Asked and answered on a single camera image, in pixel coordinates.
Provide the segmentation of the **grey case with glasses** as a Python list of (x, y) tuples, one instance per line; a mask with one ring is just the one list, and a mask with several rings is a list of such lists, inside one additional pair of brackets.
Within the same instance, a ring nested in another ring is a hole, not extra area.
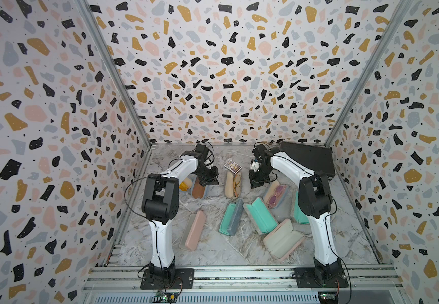
[(226, 182), (224, 187), (225, 196), (229, 199), (235, 200), (241, 194), (242, 189), (242, 173), (233, 174), (228, 171), (226, 175)]

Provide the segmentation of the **blue case brown lining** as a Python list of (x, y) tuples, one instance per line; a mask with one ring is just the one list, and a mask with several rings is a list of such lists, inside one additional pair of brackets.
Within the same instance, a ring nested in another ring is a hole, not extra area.
[(193, 184), (193, 187), (191, 189), (191, 196), (192, 196), (192, 198), (197, 199), (197, 200), (198, 199), (204, 199), (205, 194), (206, 194), (206, 190), (207, 190), (207, 187), (206, 186), (201, 186), (200, 183), (199, 183), (199, 178), (196, 177), (194, 179), (194, 184)]

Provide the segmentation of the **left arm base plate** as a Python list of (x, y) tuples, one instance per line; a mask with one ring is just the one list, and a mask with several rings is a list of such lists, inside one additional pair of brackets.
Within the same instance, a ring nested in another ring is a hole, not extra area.
[(191, 290), (194, 284), (194, 268), (178, 268), (173, 276), (163, 276), (160, 269), (152, 268), (152, 272), (146, 269), (140, 284), (141, 290)]

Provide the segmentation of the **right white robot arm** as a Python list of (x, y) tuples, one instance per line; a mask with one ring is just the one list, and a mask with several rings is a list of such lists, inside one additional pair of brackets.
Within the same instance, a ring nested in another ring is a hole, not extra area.
[(249, 180), (251, 188), (270, 182), (269, 175), (277, 170), (298, 185), (297, 205), (307, 216), (314, 241), (314, 278), (325, 285), (342, 274), (332, 235), (330, 217), (333, 196), (328, 176), (314, 171), (291, 158), (279, 147), (270, 148), (261, 143), (252, 150)]

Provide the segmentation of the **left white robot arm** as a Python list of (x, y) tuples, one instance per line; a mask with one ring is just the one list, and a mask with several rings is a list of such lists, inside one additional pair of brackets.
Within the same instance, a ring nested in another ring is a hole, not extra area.
[(191, 174), (201, 186), (217, 186), (218, 168), (209, 157), (213, 151), (198, 143), (181, 154), (178, 162), (159, 174), (149, 174), (143, 194), (142, 212), (152, 231), (152, 259), (148, 270), (166, 282), (176, 278), (176, 257), (172, 248), (172, 220), (180, 206), (180, 184)]

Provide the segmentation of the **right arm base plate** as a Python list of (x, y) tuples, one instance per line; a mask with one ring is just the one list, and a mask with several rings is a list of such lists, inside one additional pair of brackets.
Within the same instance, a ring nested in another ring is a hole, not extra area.
[(297, 267), (291, 277), (298, 288), (348, 288), (347, 275), (342, 268)]

